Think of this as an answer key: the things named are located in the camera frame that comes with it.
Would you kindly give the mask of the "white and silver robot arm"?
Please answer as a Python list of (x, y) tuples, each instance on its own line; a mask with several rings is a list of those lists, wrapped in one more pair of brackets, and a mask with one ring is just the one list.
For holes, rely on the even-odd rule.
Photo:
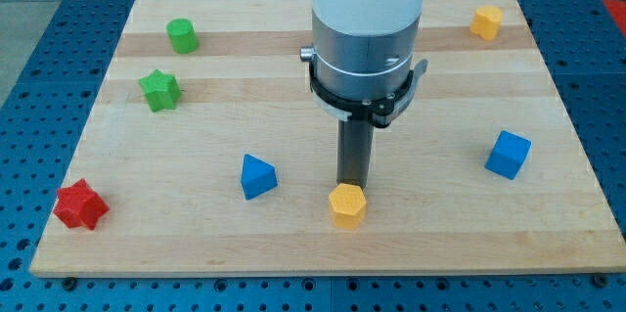
[(313, 43), (300, 57), (330, 93), (377, 100), (408, 78), (423, 0), (312, 0)]

